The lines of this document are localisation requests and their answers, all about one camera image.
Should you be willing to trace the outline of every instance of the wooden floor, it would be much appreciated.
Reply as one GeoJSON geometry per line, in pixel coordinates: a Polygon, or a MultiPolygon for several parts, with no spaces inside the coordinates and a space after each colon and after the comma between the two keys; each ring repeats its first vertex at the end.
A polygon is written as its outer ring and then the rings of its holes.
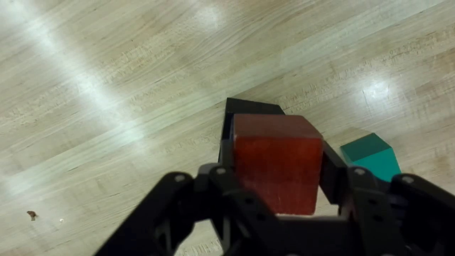
{"type": "MultiPolygon", "coordinates": [[[[225,97],[279,104],[335,148],[376,132],[402,171],[455,192],[453,1],[0,10],[1,256],[93,253],[160,175],[215,161],[225,97]]],[[[215,252],[201,223],[179,255],[215,252]]]]}

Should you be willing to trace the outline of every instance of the red block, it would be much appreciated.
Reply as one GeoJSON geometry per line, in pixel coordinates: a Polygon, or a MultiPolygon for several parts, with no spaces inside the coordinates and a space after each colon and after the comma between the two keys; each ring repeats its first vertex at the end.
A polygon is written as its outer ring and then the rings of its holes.
{"type": "Polygon", "coordinates": [[[234,172],[274,213],[314,213],[322,136],[302,117],[241,114],[233,119],[234,172]]]}

